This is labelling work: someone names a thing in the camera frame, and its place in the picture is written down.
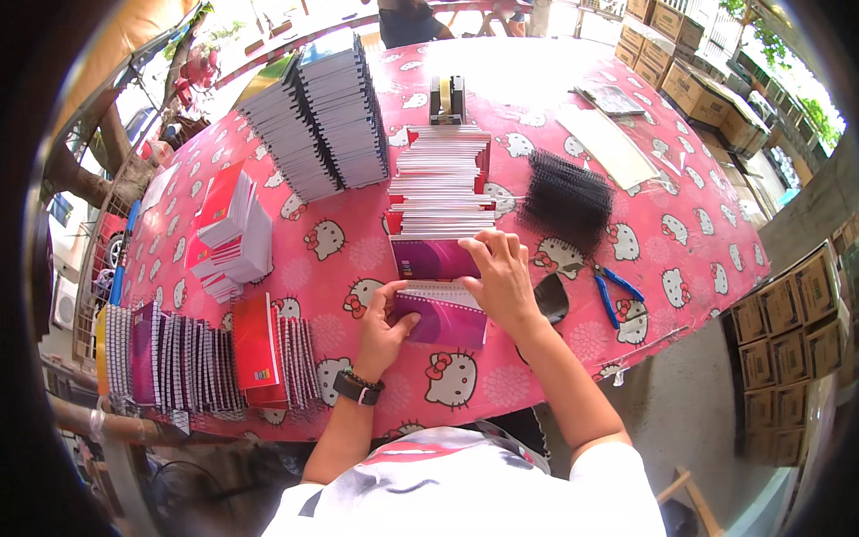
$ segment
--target purple notebook cover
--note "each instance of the purple notebook cover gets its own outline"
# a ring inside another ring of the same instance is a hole
[[[480,278],[472,255],[453,239],[444,241],[391,241],[397,271],[402,279]]]
[[[156,305],[146,304],[131,313],[131,391],[140,406],[155,404],[155,383],[152,378],[152,360],[155,356],[157,326],[153,329]]]
[[[417,343],[437,343],[468,349],[482,349],[486,333],[486,313],[422,296],[397,293],[393,298],[392,323],[412,312],[421,320],[406,339]]]

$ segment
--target pink tablecloth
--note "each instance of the pink tablecloth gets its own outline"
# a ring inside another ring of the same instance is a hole
[[[616,192],[612,223],[594,256],[633,283],[645,303],[630,300],[609,284],[622,321],[620,330],[614,330],[591,270],[562,276],[570,314],[557,330],[595,380],[635,365],[700,328],[769,271],[758,236],[742,217],[722,169],[677,113],[615,59],[610,47],[585,41],[455,40],[383,52],[371,58],[371,66],[392,163],[405,146],[405,126],[427,123],[430,76],[462,74],[468,121],[493,135],[491,192],[514,196],[526,192],[527,154],[535,147],[603,171],[555,120],[566,107],[586,106],[578,95],[567,93],[574,76],[617,83],[648,111],[619,123],[645,153],[662,152],[664,161],[655,156],[652,160],[665,180]],[[247,159],[247,171],[259,182],[260,201],[274,218],[275,270],[261,282],[246,284],[245,296],[268,291],[283,314],[309,319],[320,380],[330,386],[337,366],[353,360],[358,351],[356,299],[367,305],[376,286],[396,277],[382,219],[388,207],[387,183],[305,207],[290,195],[270,157],[235,112],[177,153],[175,179],[161,202],[141,218],[131,240],[123,304],[157,297],[165,310],[230,326],[229,305],[218,305],[183,271],[182,254],[191,216],[203,202],[203,184],[219,168],[240,159]],[[531,266],[535,283],[554,264],[567,265],[577,256],[558,239],[518,229],[514,210],[515,202],[499,203],[497,225],[519,233],[532,255],[537,254]],[[304,236],[322,226],[339,229],[345,244],[333,252],[308,250]],[[440,358],[448,365],[441,379],[431,380],[427,371]],[[695,357],[689,360],[694,367]],[[481,351],[405,344],[384,380],[388,388],[375,414],[376,436],[462,424],[543,400],[537,379],[513,342],[492,323]],[[328,412],[327,406],[308,412],[248,409],[198,415],[192,427],[223,435],[313,440],[324,429]]]

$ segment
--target stack of cardboard boxes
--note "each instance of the stack of cardboard boxes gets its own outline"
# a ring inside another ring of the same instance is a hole
[[[742,97],[683,60],[672,62],[659,93],[689,125],[713,132],[739,156],[752,158],[770,137]]]
[[[731,308],[740,344],[746,457],[775,466],[803,458],[809,382],[841,366],[844,335],[828,247]]]
[[[674,58],[691,62],[704,27],[658,0],[630,0],[615,56],[654,89]]]

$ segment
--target pliers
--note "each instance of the pliers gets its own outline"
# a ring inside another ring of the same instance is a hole
[[[612,322],[612,326],[614,326],[615,330],[620,328],[620,323],[618,322],[618,318],[614,314],[614,308],[612,307],[612,299],[608,296],[608,286],[606,285],[605,278],[612,280],[618,287],[622,290],[625,290],[629,294],[632,295],[632,298],[638,300],[639,302],[644,302],[644,295],[638,291],[635,287],[632,286],[629,282],[612,272],[611,270],[605,268],[602,265],[598,265],[594,263],[594,279],[596,280],[597,287],[600,288],[600,297],[602,298],[602,306],[606,309],[606,314],[608,315],[609,320]]]

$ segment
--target paper sheet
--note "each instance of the paper sheet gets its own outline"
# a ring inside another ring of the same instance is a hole
[[[600,110],[567,110],[557,122],[570,132],[624,190],[659,177],[637,145]]]

